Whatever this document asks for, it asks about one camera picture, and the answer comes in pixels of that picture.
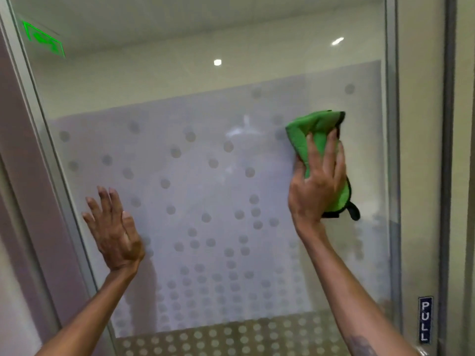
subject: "finger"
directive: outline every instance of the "finger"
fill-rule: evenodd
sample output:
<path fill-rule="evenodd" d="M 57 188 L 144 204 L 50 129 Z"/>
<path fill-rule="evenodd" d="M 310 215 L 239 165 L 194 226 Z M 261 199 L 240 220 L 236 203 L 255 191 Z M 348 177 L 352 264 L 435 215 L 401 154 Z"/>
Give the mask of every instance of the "finger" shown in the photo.
<path fill-rule="evenodd" d="M 325 154 L 323 161 L 324 173 L 333 176 L 335 173 L 335 158 L 336 158 L 336 129 L 330 131 L 327 136 L 327 143 L 325 145 Z"/>
<path fill-rule="evenodd" d="M 305 176 L 305 164 L 299 155 L 295 155 L 295 162 L 294 162 L 294 176 L 292 180 L 294 182 L 301 182 L 303 181 Z"/>
<path fill-rule="evenodd" d="M 322 168 L 322 158 L 320 157 L 320 152 L 318 152 L 317 146 L 313 141 L 313 135 L 311 133 L 307 135 L 307 151 L 310 172 L 314 172 Z"/>
<path fill-rule="evenodd" d="M 135 228 L 134 218 L 127 211 L 122 212 L 122 225 L 125 228 L 125 232 L 127 233 L 131 243 L 140 241 L 139 233 Z"/>
<path fill-rule="evenodd" d="M 94 220 L 96 222 L 96 225 L 99 227 L 102 220 L 102 211 L 97 204 L 96 200 L 94 200 L 92 197 L 86 197 L 86 202 L 89 208 L 91 209 L 92 216 L 94 216 Z"/>
<path fill-rule="evenodd" d="M 81 215 L 82 215 L 84 221 L 86 221 L 87 227 L 89 228 L 89 231 L 91 232 L 92 237 L 94 238 L 96 243 L 99 244 L 100 233 L 97 229 L 97 225 L 94 221 L 94 218 L 92 217 L 91 214 L 89 214 L 87 212 L 83 212 L 83 213 L 81 213 Z"/>
<path fill-rule="evenodd" d="M 107 193 L 107 190 L 102 186 L 97 187 L 97 192 L 99 193 L 99 198 L 101 199 L 102 215 L 104 215 L 104 220 L 110 221 L 112 218 L 112 205 L 111 199 L 109 198 L 109 194 Z"/>
<path fill-rule="evenodd" d="M 122 221 L 122 202 L 120 201 L 119 193 L 116 189 L 110 187 L 109 194 L 112 202 L 112 222 L 120 223 Z"/>
<path fill-rule="evenodd" d="M 336 155 L 335 176 L 333 179 L 339 187 L 342 187 L 346 180 L 345 149 L 341 141 L 338 142 L 338 154 Z"/>

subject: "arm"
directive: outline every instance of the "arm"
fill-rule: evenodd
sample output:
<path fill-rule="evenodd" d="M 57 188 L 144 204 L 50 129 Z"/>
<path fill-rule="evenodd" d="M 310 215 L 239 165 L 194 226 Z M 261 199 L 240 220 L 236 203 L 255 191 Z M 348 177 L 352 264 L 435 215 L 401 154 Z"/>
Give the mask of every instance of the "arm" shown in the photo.
<path fill-rule="evenodd" d="M 92 215 L 83 217 L 110 269 L 104 285 L 86 307 L 48 341 L 36 356 L 89 356 L 145 253 L 130 214 L 122 211 L 119 195 L 98 187 L 102 209 L 87 198 Z"/>
<path fill-rule="evenodd" d="M 350 353 L 417 356 L 336 254 L 321 223 L 324 210 L 346 181 L 344 150 L 336 132 L 328 135 L 323 158 L 311 135 L 307 137 L 307 147 L 310 177 L 304 180 L 305 166 L 297 160 L 289 189 L 289 209 Z"/>

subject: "glass panel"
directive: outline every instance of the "glass panel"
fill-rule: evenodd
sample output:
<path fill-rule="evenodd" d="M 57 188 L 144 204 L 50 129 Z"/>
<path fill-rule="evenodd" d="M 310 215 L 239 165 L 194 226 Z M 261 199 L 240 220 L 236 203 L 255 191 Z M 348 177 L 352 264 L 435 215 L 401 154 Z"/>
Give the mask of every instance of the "glass panel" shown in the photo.
<path fill-rule="evenodd" d="M 346 111 L 361 212 L 329 237 L 390 313 L 383 0 L 11 1 L 76 212 L 113 186 L 147 247 L 122 354 L 347 354 L 286 202 L 317 110 Z"/>

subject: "ceiling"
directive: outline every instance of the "ceiling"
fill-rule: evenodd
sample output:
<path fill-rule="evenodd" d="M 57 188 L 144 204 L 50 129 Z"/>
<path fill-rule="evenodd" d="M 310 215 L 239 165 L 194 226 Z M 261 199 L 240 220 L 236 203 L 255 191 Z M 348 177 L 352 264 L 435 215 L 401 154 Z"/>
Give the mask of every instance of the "ceiling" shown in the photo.
<path fill-rule="evenodd" d="M 11 0 L 68 57 L 128 44 L 353 7 L 381 0 Z M 28 54 L 53 55 L 28 45 Z"/>

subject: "forearm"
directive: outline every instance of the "forearm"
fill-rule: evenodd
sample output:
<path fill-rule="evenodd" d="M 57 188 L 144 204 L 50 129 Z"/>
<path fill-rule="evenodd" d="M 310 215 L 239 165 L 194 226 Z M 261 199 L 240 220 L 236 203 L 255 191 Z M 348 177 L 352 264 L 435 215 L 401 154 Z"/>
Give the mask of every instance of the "forearm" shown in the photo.
<path fill-rule="evenodd" d="M 86 307 L 48 341 L 36 356 L 91 355 L 135 273 L 134 268 L 112 271 Z"/>
<path fill-rule="evenodd" d="M 353 356 L 416 356 L 330 245 L 322 225 L 302 239 Z"/>

